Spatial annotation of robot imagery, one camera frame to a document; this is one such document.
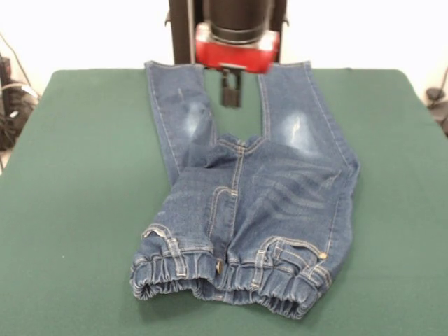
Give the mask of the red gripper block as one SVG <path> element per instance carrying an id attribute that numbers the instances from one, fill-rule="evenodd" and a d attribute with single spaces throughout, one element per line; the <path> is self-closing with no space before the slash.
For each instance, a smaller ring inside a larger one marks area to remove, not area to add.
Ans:
<path id="1" fill-rule="evenodd" d="M 263 74 L 268 72 L 279 51 L 279 33 L 267 30 L 251 44 L 232 45 L 214 38 L 209 23 L 199 23 L 195 31 L 197 62 L 221 71 L 221 104 L 225 107 L 241 106 L 241 71 Z M 229 86 L 229 70 L 233 68 L 233 89 Z"/>

